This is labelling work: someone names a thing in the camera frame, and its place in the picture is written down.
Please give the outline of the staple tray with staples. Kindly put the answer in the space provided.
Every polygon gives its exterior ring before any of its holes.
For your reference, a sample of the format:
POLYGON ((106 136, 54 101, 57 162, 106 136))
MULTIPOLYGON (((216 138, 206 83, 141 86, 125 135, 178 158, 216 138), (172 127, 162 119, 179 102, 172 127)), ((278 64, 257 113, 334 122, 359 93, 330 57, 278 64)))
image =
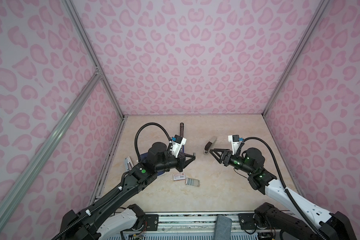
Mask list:
POLYGON ((199 187, 200 181, 197 179, 186 178, 185 185, 192 186, 192 187, 199 187))

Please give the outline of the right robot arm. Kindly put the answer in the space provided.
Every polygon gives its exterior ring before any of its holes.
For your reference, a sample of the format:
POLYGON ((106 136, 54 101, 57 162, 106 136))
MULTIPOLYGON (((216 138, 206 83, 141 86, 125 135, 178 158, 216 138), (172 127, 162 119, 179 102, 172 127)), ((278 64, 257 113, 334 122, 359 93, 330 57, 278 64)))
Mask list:
POLYGON ((249 148, 243 156, 231 150, 213 149, 212 156, 224 166, 232 166, 248 175, 250 186, 277 201, 293 214, 288 215, 274 205, 264 203, 255 209, 258 224, 279 229, 299 240, 355 240, 350 219, 341 212, 332 213, 297 194, 267 171, 260 150, 249 148))

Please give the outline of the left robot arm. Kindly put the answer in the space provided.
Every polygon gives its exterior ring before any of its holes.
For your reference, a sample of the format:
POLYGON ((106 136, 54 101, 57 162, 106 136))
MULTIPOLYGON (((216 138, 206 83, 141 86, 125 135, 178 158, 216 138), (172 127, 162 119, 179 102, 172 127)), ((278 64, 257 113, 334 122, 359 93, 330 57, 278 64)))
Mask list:
POLYGON ((69 211, 62 219, 60 232, 54 240, 98 240, 101 225, 127 200, 155 181, 159 172, 176 169, 182 172, 196 156, 178 153, 174 156, 167 145, 154 143, 147 156, 121 177, 120 183, 95 203, 78 213, 69 211))

